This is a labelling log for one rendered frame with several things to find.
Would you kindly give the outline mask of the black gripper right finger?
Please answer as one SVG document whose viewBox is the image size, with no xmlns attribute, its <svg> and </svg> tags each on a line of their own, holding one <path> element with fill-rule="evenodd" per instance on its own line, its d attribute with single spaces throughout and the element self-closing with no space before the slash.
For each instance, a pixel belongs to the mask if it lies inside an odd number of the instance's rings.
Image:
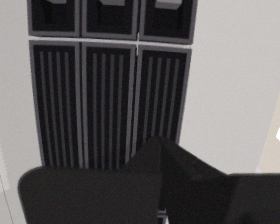
<svg viewBox="0 0 280 224">
<path fill-rule="evenodd" d="M 227 175 L 167 137 L 158 138 L 169 224 L 239 224 L 248 211 L 280 209 L 280 173 Z"/>
</svg>

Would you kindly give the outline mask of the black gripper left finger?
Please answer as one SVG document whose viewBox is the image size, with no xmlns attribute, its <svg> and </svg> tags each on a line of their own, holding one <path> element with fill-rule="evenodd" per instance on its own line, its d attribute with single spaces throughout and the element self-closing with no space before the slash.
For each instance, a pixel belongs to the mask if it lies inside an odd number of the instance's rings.
<svg viewBox="0 0 280 224">
<path fill-rule="evenodd" d="M 40 166 L 18 195 L 27 224 L 156 224 L 161 143 L 151 136 L 118 170 Z"/>
</svg>

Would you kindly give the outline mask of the grey open rack frame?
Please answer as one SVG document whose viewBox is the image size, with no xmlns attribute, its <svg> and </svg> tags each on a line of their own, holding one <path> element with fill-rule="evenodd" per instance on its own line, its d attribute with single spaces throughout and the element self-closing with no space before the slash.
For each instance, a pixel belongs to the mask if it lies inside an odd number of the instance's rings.
<svg viewBox="0 0 280 224">
<path fill-rule="evenodd" d="M 0 0 L 0 224 L 26 224 L 18 181 L 42 166 L 29 40 L 192 49 L 179 146 L 255 173 L 280 92 L 280 0 L 198 0 L 192 45 L 28 35 L 27 0 Z"/>
</svg>

